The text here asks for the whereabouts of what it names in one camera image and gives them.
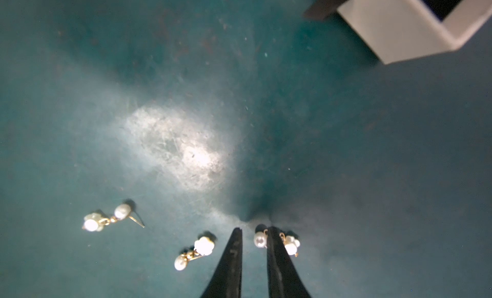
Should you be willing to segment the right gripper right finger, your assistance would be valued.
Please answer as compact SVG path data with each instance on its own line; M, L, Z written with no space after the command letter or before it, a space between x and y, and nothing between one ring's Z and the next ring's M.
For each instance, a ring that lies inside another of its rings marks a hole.
M268 228L266 258L269 297L311 298L284 247L280 234L280 229L277 227Z

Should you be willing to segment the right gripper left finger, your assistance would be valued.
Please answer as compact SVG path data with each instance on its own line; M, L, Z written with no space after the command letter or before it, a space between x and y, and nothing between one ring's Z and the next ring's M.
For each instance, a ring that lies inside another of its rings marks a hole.
M240 298L242 291L243 231L234 228L215 272L201 298Z

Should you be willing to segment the pearl drop earring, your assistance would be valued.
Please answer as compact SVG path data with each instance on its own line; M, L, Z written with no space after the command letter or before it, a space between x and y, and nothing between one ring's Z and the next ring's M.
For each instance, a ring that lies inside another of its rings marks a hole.
M266 249L267 248L267 239L269 236L268 230L258 231L255 233L253 242L257 248ZM287 235L284 232L279 233L279 237L288 253L289 256L298 257L298 249L301 246L301 243L298 239L296 239L292 235Z
M174 261L174 268L177 271L183 271L187 268L189 262L209 256L215 249L214 241L208 236L202 236L194 242L191 249L181 253Z
M132 216L133 208L128 203L118 205L113 212L113 215L107 216L103 212L93 212L88 214L83 219L82 229L88 232L101 232L105 227L129 219L140 227L145 228L143 222Z

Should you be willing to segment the small cream jewelry box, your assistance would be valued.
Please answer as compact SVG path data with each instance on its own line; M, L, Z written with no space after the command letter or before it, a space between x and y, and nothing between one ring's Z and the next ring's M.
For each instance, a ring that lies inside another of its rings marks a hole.
M384 64L462 48L491 17L491 0L316 0L303 16L339 14Z

